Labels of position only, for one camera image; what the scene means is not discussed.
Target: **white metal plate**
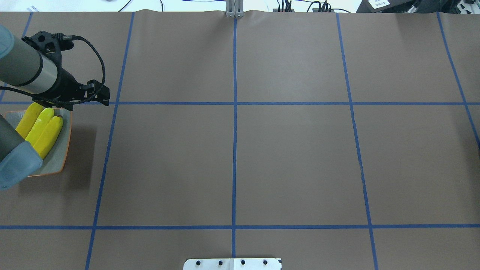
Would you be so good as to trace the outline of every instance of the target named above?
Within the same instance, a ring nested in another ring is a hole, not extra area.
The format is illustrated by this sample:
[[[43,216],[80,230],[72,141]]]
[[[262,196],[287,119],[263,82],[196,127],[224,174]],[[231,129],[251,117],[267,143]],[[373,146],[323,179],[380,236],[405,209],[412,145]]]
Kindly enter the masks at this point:
[[[281,270],[282,260],[276,258],[189,259],[183,270]]]

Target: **white label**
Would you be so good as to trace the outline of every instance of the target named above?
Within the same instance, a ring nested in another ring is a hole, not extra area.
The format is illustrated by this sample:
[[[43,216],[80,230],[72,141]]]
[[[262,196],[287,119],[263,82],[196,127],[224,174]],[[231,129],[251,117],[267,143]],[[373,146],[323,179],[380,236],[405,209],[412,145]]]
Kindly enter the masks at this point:
[[[374,9],[379,9],[390,4],[388,0],[368,0],[368,3],[370,3]]]

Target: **banana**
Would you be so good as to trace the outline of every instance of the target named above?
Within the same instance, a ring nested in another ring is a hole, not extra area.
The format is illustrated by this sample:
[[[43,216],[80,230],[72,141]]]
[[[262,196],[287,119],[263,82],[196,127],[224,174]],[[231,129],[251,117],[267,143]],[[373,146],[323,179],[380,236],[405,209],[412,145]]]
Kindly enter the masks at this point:
[[[37,151],[39,156],[44,159],[52,149],[57,140],[61,128],[63,126],[63,118],[61,115],[54,116],[47,124],[42,134],[33,145],[33,149]]]
[[[23,115],[20,123],[18,123],[15,130],[22,136],[23,139],[27,138],[28,133],[32,130],[38,115],[43,111],[43,106],[34,102],[28,106],[27,111]]]
[[[30,144],[32,145],[35,145],[36,141],[42,134],[48,122],[50,121],[50,119],[52,119],[54,115],[55,115],[55,112],[53,111],[52,108],[44,109],[36,119],[35,124],[33,125],[32,130],[30,130],[27,137],[25,138],[25,141],[30,142]]]

